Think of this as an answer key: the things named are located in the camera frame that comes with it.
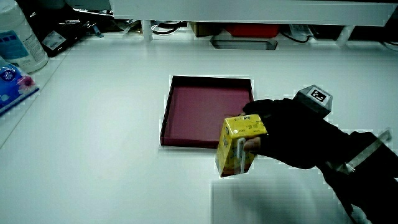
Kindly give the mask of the person's right hand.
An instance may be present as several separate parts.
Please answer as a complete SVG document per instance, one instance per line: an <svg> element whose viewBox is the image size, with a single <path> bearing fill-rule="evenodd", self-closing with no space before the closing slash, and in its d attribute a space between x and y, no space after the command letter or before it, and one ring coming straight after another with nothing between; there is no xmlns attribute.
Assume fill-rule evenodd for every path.
<svg viewBox="0 0 398 224"><path fill-rule="evenodd" d="M247 139L244 150L277 159L299 169L326 162L342 162L349 134L325 120L333 97L316 85L281 100L263 99L246 104L243 114L257 114L267 132Z"/></svg>

